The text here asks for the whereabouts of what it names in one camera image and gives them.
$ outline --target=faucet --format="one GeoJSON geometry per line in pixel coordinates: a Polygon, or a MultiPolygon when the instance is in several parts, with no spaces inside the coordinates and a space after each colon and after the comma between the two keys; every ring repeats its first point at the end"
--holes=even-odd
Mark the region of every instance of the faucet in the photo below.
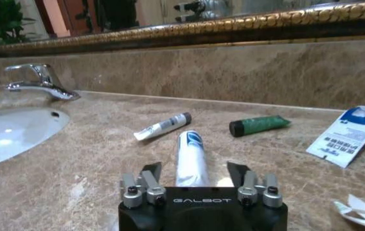
{"type": "Polygon", "coordinates": [[[40,81],[17,81],[5,85],[9,91],[20,90],[41,90],[58,100],[76,100],[80,95],[62,88],[58,78],[54,75],[53,69],[48,64],[21,64],[5,67],[4,71],[29,68],[38,77],[40,81]]]}

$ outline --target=white sink basin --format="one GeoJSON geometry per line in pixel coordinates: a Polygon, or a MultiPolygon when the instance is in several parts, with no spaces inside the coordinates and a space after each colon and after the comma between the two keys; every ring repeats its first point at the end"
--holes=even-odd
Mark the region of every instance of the white sink basin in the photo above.
{"type": "Polygon", "coordinates": [[[0,111],[0,162],[46,140],[68,121],[68,115],[50,108],[29,107],[0,111]]]}

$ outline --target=gold mirror frame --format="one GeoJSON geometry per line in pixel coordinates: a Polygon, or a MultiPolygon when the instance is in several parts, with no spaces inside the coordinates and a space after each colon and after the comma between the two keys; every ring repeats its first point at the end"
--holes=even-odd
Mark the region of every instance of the gold mirror frame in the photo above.
{"type": "Polygon", "coordinates": [[[365,2],[0,45],[0,57],[365,35],[365,2]]]}

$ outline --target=faucet handle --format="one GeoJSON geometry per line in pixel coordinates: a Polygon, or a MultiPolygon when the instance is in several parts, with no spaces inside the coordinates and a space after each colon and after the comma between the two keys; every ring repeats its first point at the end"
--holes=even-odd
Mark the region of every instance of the faucet handle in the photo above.
{"type": "Polygon", "coordinates": [[[4,71],[29,68],[40,79],[41,84],[61,87],[61,83],[49,64],[21,64],[5,67],[4,71]]]}

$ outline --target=marble countertop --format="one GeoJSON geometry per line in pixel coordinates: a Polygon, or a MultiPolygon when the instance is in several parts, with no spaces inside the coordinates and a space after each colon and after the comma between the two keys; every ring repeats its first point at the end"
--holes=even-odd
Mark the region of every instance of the marble countertop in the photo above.
{"type": "Polygon", "coordinates": [[[365,151],[346,169],[304,149],[340,111],[251,103],[80,92],[72,102],[42,94],[0,93],[0,108],[49,106],[70,121],[45,142],[0,163],[0,230],[115,230],[120,174],[163,162],[160,183],[172,186],[176,138],[193,129],[203,138],[212,184],[228,177],[226,162],[246,164],[259,177],[278,176],[288,206],[288,230],[361,230],[331,208],[331,198],[365,198],[365,151]],[[132,133],[189,112],[188,126],[137,142],[132,133]],[[234,138],[228,122],[280,115],[291,126],[234,138]]]}

